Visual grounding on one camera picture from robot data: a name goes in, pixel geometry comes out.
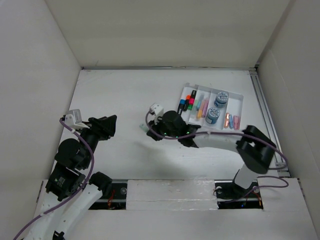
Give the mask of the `green correction tape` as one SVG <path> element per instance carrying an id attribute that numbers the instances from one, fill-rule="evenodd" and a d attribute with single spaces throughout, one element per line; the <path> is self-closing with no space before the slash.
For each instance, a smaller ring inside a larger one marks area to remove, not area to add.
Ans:
<path id="1" fill-rule="evenodd" d="M 148 126 L 145 125 L 145 124 L 140 124 L 139 127 L 140 127 L 145 133 L 147 133 L 147 132 L 149 131 Z"/>

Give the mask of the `blue cap black highlighter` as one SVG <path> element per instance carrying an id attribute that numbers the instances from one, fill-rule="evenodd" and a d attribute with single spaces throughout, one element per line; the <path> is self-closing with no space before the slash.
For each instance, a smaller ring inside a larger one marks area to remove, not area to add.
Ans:
<path id="1" fill-rule="evenodd" d="M 183 113 L 184 108 L 185 108 L 185 104 L 186 104 L 186 100 L 180 99 L 179 104 L 178 104 L 178 108 L 176 111 L 179 115 L 181 115 Z"/>

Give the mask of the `green cap pastel highlighter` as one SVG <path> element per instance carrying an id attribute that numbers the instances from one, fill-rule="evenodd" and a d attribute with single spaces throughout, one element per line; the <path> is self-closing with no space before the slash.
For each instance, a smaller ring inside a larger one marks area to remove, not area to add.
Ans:
<path id="1" fill-rule="evenodd" d="M 194 100 L 194 103 L 193 103 L 193 106 L 192 106 L 192 110 L 191 110 L 191 113 L 190 113 L 190 117 L 191 117 L 191 118 L 195 118 L 195 117 L 196 117 L 196 115 L 197 115 L 197 111 L 198 111 L 198 109 L 197 109 L 198 102 L 199 102 L 199 100 L 198 100 L 198 99 L 195 99 L 195 100 Z"/>

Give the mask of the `orange cap black highlighter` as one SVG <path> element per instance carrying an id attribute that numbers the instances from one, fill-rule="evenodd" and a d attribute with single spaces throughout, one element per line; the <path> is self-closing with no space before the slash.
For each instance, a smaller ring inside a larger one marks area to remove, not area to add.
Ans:
<path id="1" fill-rule="evenodd" d="M 190 97 L 191 97 L 191 96 L 188 94 L 188 95 L 186 96 L 186 98 L 185 98 L 185 103 L 184 103 L 184 104 L 185 104 L 186 106 L 189 105 Z"/>

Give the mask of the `pink cap black highlighter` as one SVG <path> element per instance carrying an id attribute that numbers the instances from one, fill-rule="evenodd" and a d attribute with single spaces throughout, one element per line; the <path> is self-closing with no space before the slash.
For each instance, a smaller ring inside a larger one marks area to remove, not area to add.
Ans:
<path id="1" fill-rule="evenodd" d="M 191 95 L 190 95 L 190 98 L 189 98 L 189 105 L 191 105 L 191 106 L 194 104 L 196 93 L 197 93 L 196 90 L 193 90 L 191 92 Z"/>

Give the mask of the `yellow pastel highlighter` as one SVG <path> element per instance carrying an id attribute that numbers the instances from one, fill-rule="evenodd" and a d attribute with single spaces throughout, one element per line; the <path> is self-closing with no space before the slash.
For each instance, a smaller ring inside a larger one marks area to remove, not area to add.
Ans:
<path id="1" fill-rule="evenodd" d="M 202 115 L 203 115 L 203 106 L 201 106 L 201 107 L 199 108 L 199 110 L 197 111 L 196 118 L 197 118 L 197 119 L 200 119 L 200 118 L 202 118 Z"/>

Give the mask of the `blue cap pastel highlighter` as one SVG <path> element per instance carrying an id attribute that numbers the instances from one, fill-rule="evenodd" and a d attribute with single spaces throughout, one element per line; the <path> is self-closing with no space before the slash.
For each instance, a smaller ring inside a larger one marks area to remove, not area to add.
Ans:
<path id="1" fill-rule="evenodd" d="M 205 104 L 205 95 L 201 94 L 199 99 L 198 99 L 198 104 L 197 104 L 197 111 L 202 111 L 203 110 L 203 106 Z"/>

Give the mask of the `purple cap pastel highlighter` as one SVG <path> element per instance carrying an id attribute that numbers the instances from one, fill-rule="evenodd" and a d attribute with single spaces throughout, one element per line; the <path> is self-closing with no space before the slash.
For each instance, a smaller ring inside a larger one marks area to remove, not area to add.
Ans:
<path id="1" fill-rule="evenodd" d="M 206 117 L 207 109 L 208 109 L 208 105 L 205 106 L 205 107 L 203 106 L 202 118 L 205 118 L 205 117 Z"/>

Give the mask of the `orange correction tape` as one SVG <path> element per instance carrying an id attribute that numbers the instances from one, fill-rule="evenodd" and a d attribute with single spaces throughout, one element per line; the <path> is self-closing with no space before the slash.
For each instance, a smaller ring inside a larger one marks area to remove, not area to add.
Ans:
<path id="1" fill-rule="evenodd" d="M 226 129 L 229 127 L 229 123 L 230 123 L 230 114 L 227 112 L 225 114 L 225 118 L 224 118 L 224 124 L 223 127 Z"/>

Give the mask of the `blue correction tape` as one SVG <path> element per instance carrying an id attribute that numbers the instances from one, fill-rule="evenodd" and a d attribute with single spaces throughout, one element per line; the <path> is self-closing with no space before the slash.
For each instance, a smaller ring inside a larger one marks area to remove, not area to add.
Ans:
<path id="1" fill-rule="evenodd" d="M 230 129 L 234 129 L 234 121 L 233 121 L 233 116 L 231 114 L 229 114 L 229 117 L 228 117 L 228 126 Z"/>

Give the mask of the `pink correction tape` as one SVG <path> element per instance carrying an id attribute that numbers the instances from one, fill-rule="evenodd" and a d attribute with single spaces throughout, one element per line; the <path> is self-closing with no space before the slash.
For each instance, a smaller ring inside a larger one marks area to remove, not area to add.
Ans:
<path id="1" fill-rule="evenodd" d="M 233 116 L 233 126 L 235 130 L 240 129 L 240 117 L 238 115 Z"/>

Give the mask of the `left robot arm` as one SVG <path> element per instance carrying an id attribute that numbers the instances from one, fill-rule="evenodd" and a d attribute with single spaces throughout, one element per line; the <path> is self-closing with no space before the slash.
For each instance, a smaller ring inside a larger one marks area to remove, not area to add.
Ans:
<path id="1" fill-rule="evenodd" d="M 55 166 L 45 185 L 40 213 L 14 239 L 28 230 L 26 240 L 66 240 L 92 204 L 111 194 L 113 180 L 100 171 L 93 172 L 94 152 L 100 141 L 115 135 L 116 121 L 116 115 L 83 121 L 78 109 L 59 119 L 75 138 L 60 143 L 54 157 Z"/>

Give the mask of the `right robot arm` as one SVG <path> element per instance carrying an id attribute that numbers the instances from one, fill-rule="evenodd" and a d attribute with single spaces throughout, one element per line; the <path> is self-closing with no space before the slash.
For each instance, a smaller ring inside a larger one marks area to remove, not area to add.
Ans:
<path id="1" fill-rule="evenodd" d="M 237 197 L 249 192 L 257 177 L 268 173 L 274 157 L 275 144 L 257 127 L 248 125 L 243 130 L 205 130 L 200 125 L 186 123 L 176 111 L 149 110 L 146 120 L 147 135 L 155 141 L 178 141 L 187 148 L 213 148 L 240 155 L 243 166 L 234 176 L 231 191 Z"/>

